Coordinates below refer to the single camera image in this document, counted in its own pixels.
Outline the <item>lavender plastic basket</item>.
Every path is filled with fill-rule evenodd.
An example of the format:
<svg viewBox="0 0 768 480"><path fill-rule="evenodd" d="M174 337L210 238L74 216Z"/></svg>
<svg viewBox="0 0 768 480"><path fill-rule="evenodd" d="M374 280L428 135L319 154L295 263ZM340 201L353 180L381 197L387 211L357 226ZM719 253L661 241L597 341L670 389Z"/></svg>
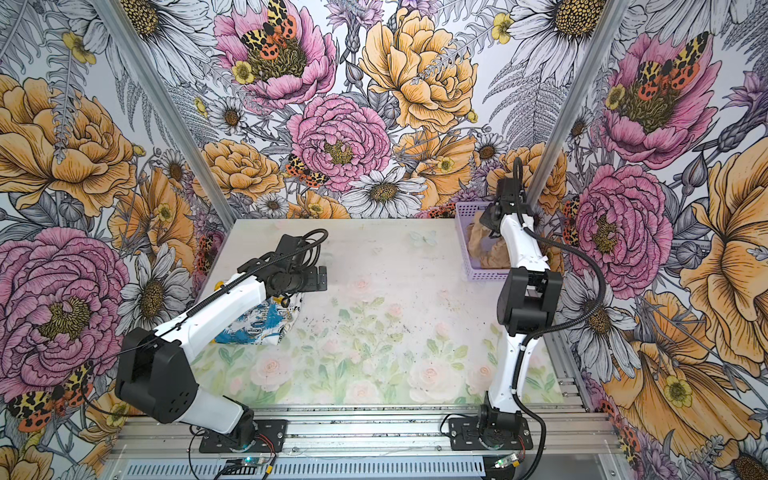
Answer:
<svg viewBox="0 0 768 480"><path fill-rule="evenodd" d="M478 259L473 258L469 252L468 245L475 214L482 214L489 205L490 203L488 201L455 203L455 227L461 247L464 272L469 281L503 281L509 270L509 268L483 268L481 262Z"/></svg>

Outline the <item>beige garment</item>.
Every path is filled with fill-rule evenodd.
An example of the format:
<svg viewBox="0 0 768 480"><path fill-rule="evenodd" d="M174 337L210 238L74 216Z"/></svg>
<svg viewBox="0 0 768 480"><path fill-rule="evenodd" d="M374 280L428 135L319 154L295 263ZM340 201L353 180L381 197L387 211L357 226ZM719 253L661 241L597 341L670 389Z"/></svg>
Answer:
<svg viewBox="0 0 768 480"><path fill-rule="evenodd" d="M467 249L469 257L486 270L509 269L511 262L503 238L492 238L492 231L481 222L482 212L477 211L468 227Z"/></svg>

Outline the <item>printed white blue yellow shorts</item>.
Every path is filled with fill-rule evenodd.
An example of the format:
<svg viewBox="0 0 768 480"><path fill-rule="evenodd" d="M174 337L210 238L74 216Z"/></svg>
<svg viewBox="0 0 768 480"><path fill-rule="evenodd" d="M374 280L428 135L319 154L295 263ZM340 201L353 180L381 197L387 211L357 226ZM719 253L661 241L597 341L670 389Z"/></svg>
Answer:
<svg viewBox="0 0 768 480"><path fill-rule="evenodd" d="M217 344L278 345L301 316L303 293L271 297L249 309L213 340Z"/></svg>

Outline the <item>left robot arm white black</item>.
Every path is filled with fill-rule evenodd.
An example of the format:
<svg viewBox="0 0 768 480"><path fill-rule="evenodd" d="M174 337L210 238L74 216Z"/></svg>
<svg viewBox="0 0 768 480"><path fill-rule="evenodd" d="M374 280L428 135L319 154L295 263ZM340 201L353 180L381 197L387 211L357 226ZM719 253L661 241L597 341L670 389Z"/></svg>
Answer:
<svg viewBox="0 0 768 480"><path fill-rule="evenodd" d="M318 260L325 229L283 235L272 252L238 267L222 287L152 330L125 335L117 362L116 396L162 423L214 432L226 447L244 451L257 437L251 408L201 387L191 364L215 337L272 297L324 291L327 270Z"/></svg>

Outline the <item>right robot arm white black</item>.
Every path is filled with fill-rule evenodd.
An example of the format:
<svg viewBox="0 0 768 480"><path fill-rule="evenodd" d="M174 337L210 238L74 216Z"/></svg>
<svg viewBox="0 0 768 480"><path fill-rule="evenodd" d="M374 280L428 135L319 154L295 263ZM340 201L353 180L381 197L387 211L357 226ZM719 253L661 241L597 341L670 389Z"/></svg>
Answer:
<svg viewBox="0 0 768 480"><path fill-rule="evenodd" d="M478 420L480 439L490 449L528 450L533 442L519 403L537 341L527 337L552 325L563 280L551 270L532 233L532 210L520 180L498 181L481 224L504 240L511 268L496 307L503 335L496 373Z"/></svg>

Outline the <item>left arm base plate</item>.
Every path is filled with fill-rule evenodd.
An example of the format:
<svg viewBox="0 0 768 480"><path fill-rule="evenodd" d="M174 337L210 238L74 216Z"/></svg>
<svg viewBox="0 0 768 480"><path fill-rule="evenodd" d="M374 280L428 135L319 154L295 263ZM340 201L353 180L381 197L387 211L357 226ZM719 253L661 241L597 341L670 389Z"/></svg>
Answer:
<svg viewBox="0 0 768 480"><path fill-rule="evenodd" d="M254 420L250 426L227 435L205 430L198 451L204 454L280 453L287 426L285 420Z"/></svg>

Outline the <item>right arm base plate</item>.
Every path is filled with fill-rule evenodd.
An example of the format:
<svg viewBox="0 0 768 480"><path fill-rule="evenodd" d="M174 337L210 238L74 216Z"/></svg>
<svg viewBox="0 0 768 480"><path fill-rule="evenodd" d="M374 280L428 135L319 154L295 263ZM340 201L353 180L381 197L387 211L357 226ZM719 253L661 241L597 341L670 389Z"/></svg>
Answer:
<svg viewBox="0 0 768 480"><path fill-rule="evenodd" d="M534 447L531 429L525 418L512 428L480 428L478 417L451 417L447 431L453 451L526 451Z"/></svg>

